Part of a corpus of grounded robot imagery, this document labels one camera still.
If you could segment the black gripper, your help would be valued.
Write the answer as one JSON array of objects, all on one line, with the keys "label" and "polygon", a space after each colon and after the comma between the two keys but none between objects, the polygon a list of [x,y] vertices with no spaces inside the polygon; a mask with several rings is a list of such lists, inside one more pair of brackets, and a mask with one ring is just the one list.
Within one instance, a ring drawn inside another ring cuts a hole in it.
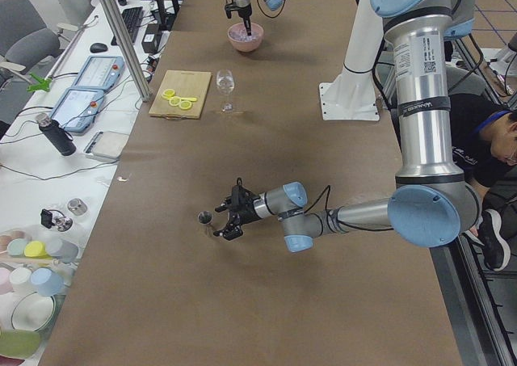
[{"label": "black gripper", "polygon": [[259,195],[245,188],[242,179],[238,177],[230,196],[215,208],[215,212],[228,211],[228,221],[222,229],[216,230],[212,234],[215,237],[224,238],[226,241],[241,237],[242,225],[259,220],[259,215],[254,209],[254,202],[258,199]]},{"label": "black gripper", "polygon": [[232,0],[225,4],[225,13],[227,19],[232,18],[232,13],[237,12],[238,16],[243,19],[243,24],[248,36],[252,35],[252,27],[250,17],[252,15],[252,8],[250,0]]}]

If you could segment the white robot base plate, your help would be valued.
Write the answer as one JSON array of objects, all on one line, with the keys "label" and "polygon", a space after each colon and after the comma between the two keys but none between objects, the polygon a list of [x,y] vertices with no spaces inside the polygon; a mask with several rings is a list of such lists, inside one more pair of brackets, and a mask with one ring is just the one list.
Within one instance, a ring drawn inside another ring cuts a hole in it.
[{"label": "white robot base plate", "polygon": [[318,89],[323,120],[380,119],[374,87],[370,82],[364,85],[323,82]]}]

